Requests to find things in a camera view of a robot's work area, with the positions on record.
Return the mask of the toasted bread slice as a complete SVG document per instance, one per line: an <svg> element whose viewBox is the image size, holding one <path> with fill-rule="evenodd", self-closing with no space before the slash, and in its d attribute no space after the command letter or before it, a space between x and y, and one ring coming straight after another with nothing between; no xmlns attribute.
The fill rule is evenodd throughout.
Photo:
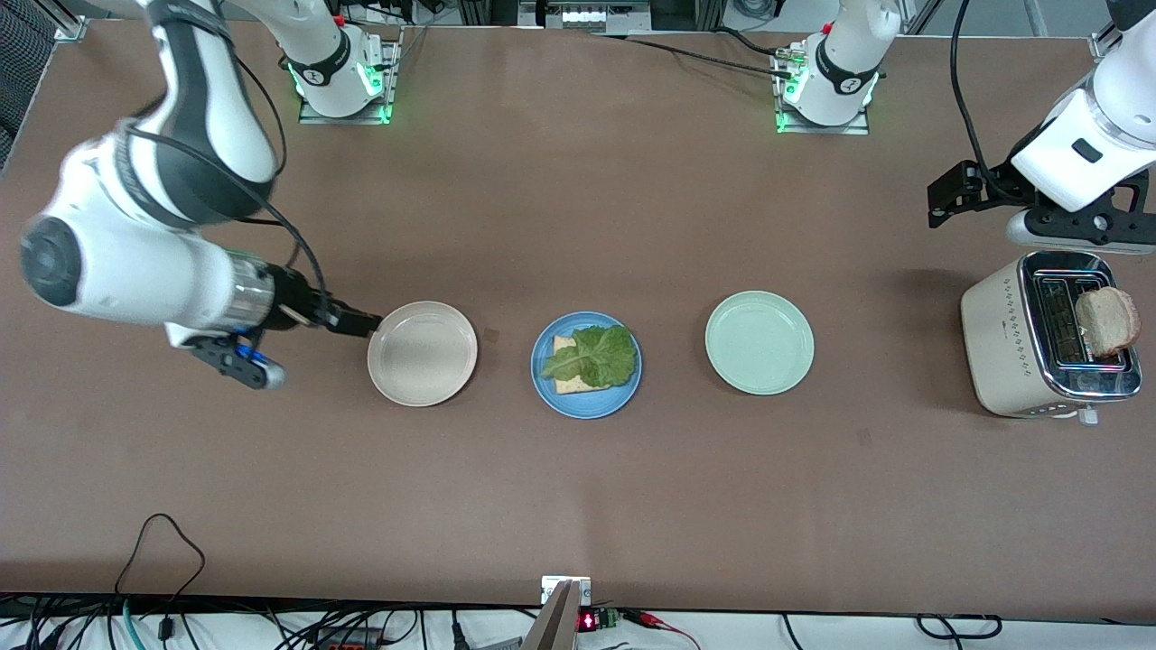
<svg viewBox="0 0 1156 650"><path fill-rule="evenodd" d="M566 347L575 347L575 340L571 337L553 337L553 350L565 349ZM581 376L575 376L569 381L553 381L555 392L560 396L572 396L572 394L590 394L591 392L599 392L607 390L607 385L603 386L591 386L583 382Z"/></svg>
<svg viewBox="0 0 1156 650"><path fill-rule="evenodd" d="M1094 359L1116 357L1138 341L1142 330L1131 294L1111 285L1082 291L1075 302L1075 317Z"/></svg>

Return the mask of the green lettuce leaf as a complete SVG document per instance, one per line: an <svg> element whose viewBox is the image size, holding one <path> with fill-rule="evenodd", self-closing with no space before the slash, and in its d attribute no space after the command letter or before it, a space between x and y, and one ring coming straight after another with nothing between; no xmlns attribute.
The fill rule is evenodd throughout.
<svg viewBox="0 0 1156 650"><path fill-rule="evenodd" d="M578 328L550 357L540 376L555 382L562 393L575 382L590 391L627 384L639 370L639 350L629 328L591 326Z"/></svg>

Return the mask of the beige plate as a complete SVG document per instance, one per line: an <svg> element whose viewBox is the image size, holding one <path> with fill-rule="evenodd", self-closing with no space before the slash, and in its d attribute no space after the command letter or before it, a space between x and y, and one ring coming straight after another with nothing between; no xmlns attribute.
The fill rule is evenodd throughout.
<svg viewBox="0 0 1156 650"><path fill-rule="evenodd" d="M391 402L429 407L447 402L470 382L477 334L465 313L443 302L420 301L388 313L370 337L366 367Z"/></svg>

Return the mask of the light green plate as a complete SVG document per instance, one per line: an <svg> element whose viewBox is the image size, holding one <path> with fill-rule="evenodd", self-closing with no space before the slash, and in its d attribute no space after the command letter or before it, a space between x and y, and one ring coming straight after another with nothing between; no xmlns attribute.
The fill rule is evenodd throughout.
<svg viewBox="0 0 1156 650"><path fill-rule="evenodd" d="M784 394L805 381L815 337L805 313L773 291L738 291L719 301L704 333L710 365L748 396Z"/></svg>

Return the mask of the blue plate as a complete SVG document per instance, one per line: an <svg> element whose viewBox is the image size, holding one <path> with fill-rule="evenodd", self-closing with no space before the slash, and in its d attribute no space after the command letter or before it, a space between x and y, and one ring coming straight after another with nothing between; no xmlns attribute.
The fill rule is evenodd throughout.
<svg viewBox="0 0 1156 650"><path fill-rule="evenodd" d="M622 325L610 313L599 311L575 311L563 313L557 320L546 325L531 350L529 371L533 386L538 396L548 406L562 415L578 420L596 420L610 416L633 398L640 386L640 375L643 375L643 357L640 356L640 345L636 337L631 337L633 345L635 370L627 382L610 387L599 387L599 390L578 392L578 394L561 394L555 387L554 379L544 377L546 359L554 354L554 340L556 337L573 337L576 330L586 328L615 328Z"/></svg>

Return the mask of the cream and chrome toaster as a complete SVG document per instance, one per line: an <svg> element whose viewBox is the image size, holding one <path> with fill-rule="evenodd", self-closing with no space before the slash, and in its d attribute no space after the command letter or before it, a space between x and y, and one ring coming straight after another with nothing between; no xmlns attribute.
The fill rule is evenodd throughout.
<svg viewBox="0 0 1156 650"><path fill-rule="evenodd" d="M1138 396L1142 367L1134 345L1094 359L1075 317L1081 293L1111 285L1097 254L1042 250L986 276L959 304L975 394L1002 418L1079 418L1098 423L1103 404Z"/></svg>

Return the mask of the dark patterned chair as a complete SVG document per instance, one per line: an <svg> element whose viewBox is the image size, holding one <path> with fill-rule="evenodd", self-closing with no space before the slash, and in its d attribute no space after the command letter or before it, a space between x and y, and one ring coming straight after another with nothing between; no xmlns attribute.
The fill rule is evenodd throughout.
<svg viewBox="0 0 1156 650"><path fill-rule="evenodd" d="M55 25L34 0L0 0L0 170L55 42Z"/></svg>

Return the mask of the grey electronics box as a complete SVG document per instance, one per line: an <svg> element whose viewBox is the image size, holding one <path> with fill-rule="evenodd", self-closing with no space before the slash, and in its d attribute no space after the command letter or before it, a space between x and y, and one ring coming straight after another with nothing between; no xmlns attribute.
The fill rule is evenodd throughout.
<svg viewBox="0 0 1156 650"><path fill-rule="evenodd" d="M575 32L643 34L652 29L649 0L517 0L517 25Z"/></svg>

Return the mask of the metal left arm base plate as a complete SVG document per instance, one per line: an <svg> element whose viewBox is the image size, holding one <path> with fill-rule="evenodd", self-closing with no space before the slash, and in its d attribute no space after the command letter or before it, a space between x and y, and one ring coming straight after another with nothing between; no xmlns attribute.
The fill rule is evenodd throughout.
<svg viewBox="0 0 1156 650"><path fill-rule="evenodd" d="M870 133L868 106L879 84L879 71L859 77L838 73L835 83L817 71L816 42L793 42L771 58L773 71L785 77L773 79L776 127L781 133L809 135L867 135Z"/></svg>

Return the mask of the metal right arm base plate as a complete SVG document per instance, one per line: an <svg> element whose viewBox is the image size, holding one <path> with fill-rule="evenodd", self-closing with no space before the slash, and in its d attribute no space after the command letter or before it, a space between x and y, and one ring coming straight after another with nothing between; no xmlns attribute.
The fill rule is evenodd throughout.
<svg viewBox="0 0 1156 650"><path fill-rule="evenodd" d="M381 40L360 25L341 25L342 45L311 67L289 62L306 125L387 125L393 115L400 42Z"/></svg>

